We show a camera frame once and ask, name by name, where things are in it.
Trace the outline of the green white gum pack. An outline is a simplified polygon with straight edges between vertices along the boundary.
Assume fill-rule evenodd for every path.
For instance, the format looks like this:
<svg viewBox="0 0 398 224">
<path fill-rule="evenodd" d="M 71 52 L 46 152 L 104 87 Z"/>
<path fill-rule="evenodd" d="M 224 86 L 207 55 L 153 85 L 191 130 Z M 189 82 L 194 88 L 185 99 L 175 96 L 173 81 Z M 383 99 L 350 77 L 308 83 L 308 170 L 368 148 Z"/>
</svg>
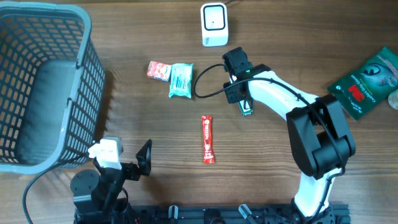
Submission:
<svg viewBox="0 0 398 224">
<path fill-rule="evenodd" d="M 246 100 L 240 101 L 238 106 L 243 116 L 251 115 L 253 113 L 252 106 Z"/>
</svg>

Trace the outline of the red coffee stick sachet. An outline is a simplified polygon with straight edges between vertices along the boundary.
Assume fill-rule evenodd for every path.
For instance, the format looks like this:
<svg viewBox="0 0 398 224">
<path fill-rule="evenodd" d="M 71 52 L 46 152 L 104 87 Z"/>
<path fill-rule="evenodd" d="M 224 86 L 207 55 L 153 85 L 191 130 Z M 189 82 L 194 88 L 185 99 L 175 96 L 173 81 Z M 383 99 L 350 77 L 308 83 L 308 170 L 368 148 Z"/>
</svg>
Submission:
<svg viewBox="0 0 398 224">
<path fill-rule="evenodd" d="M 201 127 L 203 133 L 203 148 L 204 148 L 203 162 L 204 164 L 213 164 L 215 163 L 215 155 L 213 152 L 211 115 L 205 115 L 201 117 Z"/>
</svg>

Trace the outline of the teal wet wipes pack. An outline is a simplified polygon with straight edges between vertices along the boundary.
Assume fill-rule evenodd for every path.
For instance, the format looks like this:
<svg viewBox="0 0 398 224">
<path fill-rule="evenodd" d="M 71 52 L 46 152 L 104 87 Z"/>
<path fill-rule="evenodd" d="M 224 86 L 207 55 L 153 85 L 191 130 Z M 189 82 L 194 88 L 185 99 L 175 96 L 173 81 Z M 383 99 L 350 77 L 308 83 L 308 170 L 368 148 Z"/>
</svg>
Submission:
<svg viewBox="0 0 398 224">
<path fill-rule="evenodd" d="M 175 63 L 171 68 L 169 98 L 192 97 L 193 64 Z"/>
</svg>

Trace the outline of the orange candy pack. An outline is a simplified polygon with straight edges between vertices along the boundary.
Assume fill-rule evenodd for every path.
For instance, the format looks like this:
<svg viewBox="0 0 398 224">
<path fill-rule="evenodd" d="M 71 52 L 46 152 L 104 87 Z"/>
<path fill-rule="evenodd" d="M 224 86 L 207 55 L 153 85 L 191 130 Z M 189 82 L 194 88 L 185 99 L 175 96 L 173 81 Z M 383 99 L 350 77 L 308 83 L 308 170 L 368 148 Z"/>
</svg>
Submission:
<svg viewBox="0 0 398 224">
<path fill-rule="evenodd" d="M 166 63 L 150 61 L 147 69 L 147 77 L 168 82 L 170 80 L 172 66 Z"/>
</svg>

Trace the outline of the green glove package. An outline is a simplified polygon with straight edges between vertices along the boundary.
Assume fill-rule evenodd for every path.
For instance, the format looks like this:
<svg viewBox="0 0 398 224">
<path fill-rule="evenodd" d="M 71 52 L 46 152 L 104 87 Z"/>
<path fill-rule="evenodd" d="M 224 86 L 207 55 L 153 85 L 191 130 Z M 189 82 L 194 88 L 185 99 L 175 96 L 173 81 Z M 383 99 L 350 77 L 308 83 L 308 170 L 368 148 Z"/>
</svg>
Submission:
<svg viewBox="0 0 398 224">
<path fill-rule="evenodd" d="M 397 55 L 383 47 L 358 69 L 332 83 L 327 90 L 358 120 L 397 90 Z"/>
</svg>

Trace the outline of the green lidded small jar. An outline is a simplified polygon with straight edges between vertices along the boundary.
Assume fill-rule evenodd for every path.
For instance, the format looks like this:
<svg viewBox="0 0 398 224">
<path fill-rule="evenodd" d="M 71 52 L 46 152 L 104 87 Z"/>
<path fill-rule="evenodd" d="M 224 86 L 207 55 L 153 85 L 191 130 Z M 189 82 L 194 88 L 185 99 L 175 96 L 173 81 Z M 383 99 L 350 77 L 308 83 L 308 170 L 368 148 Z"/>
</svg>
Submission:
<svg viewBox="0 0 398 224">
<path fill-rule="evenodd" d="M 388 100 L 388 104 L 392 108 L 394 108 L 395 110 L 398 110 L 398 90 L 394 90 L 392 93 L 390 93 L 387 100 Z"/>
</svg>

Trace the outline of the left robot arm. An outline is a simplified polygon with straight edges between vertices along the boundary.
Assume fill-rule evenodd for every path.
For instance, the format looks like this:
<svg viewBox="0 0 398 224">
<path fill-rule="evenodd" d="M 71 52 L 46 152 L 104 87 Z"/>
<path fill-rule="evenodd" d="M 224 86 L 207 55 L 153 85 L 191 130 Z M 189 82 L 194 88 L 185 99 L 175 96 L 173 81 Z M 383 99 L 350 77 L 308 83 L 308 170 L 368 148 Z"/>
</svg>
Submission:
<svg viewBox="0 0 398 224">
<path fill-rule="evenodd" d="M 136 154 L 137 163 L 119 160 L 123 153 L 119 138 L 103 138 L 88 149 L 96 167 L 77 173 L 70 183 L 73 203 L 76 206 L 75 223 L 140 223 L 138 213 L 131 207 L 124 192 L 125 181 L 138 181 L 151 172 L 151 147 L 149 139 Z"/>
</svg>

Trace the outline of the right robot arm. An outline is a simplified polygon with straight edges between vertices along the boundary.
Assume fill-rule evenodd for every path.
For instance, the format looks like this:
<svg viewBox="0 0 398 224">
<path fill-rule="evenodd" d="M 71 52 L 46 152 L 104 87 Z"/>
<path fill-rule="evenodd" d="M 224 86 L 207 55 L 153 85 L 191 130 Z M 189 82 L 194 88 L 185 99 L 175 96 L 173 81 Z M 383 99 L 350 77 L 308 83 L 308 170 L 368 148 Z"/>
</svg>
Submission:
<svg viewBox="0 0 398 224">
<path fill-rule="evenodd" d="M 350 223 L 348 206 L 328 201 L 335 179 L 345 174 L 356 150 L 338 100 L 301 91 L 264 64 L 254 66 L 241 47 L 222 60 L 229 74 L 223 85 L 229 103 L 258 101 L 287 123 L 292 157 L 301 171 L 291 223 Z"/>
</svg>

